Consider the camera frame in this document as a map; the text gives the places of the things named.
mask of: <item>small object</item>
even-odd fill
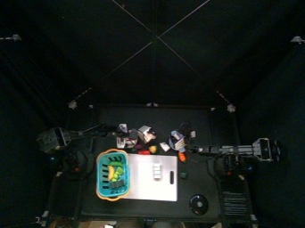
[[[145,143],[149,143],[150,140],[157,138],[157,132],[150,126],[142,126],[138,129],[138,136]]]
[[[186,179],[186,178],[188,178],[188,173],[186,173],[186,172],[181,172],[181,173],[180,173],[180,177],[181,177],[182,179]]]
[[[150,155],[150,151],[149,150],[140,151],[138,154],[141,154],[141,155]]]
[[[154,178],[161,179],[161,165],[158,163],[154,164]]]
[[[70,103],[69,103],[69,107],[74,110],[74,109],[77,109],[78,108],[78,102],[77,101],[71,101]]]
[[[229,104],[227,108],[228,108],[229,112],[235,112],[236,111],[236,106],[233,104]]]
[[[124,187],[125,185],[126,185],[125,180],[120,180],[120,181],[115,181],[115,182],[110,182],[110,188],[111,188],[111,189]]]
[[[170,171],[170,173],[169,173],[169,182],[170,182],[170,184],[174,184],[174,171]]]
[[[158,151],[158,146],[150,146],[150,147],[149,147],[149,151],[150,151],[152,153],[156,153],[156,152]]]
[[[239,175],[239,177],[243,181],[245,180],[245,177],[243,175]]]
[[[190,210],[197,216],[202,216],[209,209],[209,201],[208,199],[201,195],[194,195],[190,198]]]
[[[109,166],[109,181],[113,180],[115,176],[115,168],[113,166]]]
[[[181,152],[181,151],[180,151],[178,156],[180,156],[180,161],[181,161],[181,162],[186,162],[186,155],[185,155],[185,152]]]
[[[120,174],[120,175],[124,175],[125,174],[125,170],[122,169],[122,167],[118,167],[115,172]]]
[[[113,161],[110,163],[110,166],[113,166],[113,167],[122,167],[124,166],[124,163],[121,161]]]
[[[161,148],[164,149],[165,152],[169,151],[170,147],[169,147],[169,145],[168,145],[166,142],[161,142],[161,143],[160,143],[160,146],[161,146]]]

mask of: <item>green basket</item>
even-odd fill
[[[115,186],[109,180],[109,165],[110,163],[122,162],[124,174],[120,175],[120,183],[122,186]],[[103,200],[117,201],[122,199],[130,190],[130,172],[128,153],[124,150],[110,149],[102,152],[97,159],[97,195]]]

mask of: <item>black fabric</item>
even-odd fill
[[[283,161],[259,164],[251,182],[257,215],[273,228],[305,226],[304,58],[296,45],[237,108],[243,142],[268,137],[281,144]]]
[[[50,168],[37,138],[66,122],[65,106],[57,87],[21,43],[0,42],[0,226],[27,227],[43,213]]]
[[[12,0],[2,11],[67,101],[93,88],[81,101],[213,106],[243,101],[277,66],[304,4]]]

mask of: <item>black wall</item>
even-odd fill
[[[51,176],[49,156],[39,151],[37,138],[42,131],[66,123],[65,107],[57,86],[27,50],[19,42],[0,42],[2,227],[26,227],[45,210]]]
[[[251,182],[257,215],[279,225],[269,227],[305,227],[304,60],[305,45],[295,45],[237,111],[244,144],[268,137],[285,153],[280,163],[259,165]]]

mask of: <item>white object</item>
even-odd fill
[[[229,104],[227,108],[229,112],[236,112],[236,106],[233,104]]]
[[[161,143],[160,143],[160,146],[161,146],[161,148],[164,149],[165,152],[169,151],[170,147],[169,147],[169,145],[168,145],[166,142],[161,142]]]
[[[128,133],[128,124],[120,125],[121,130]],[[126,146],[126,138],[117,137],[117,148],[124,149]]]
[[[149,143],[152,139],[157,138],[152,133],[149,133],[150,128],[150,126],[142,126],[138,129],[138,136],[145,143]]]
[[[154,178],[156,179],[161,179],[161,165],[160,164],[154,164]]]
[[[160,164],[162,178],[154,176],[154,166]],[[129,154],[130,192],[126,199],[134,200],[178,200],[178,159],[177,156]]]

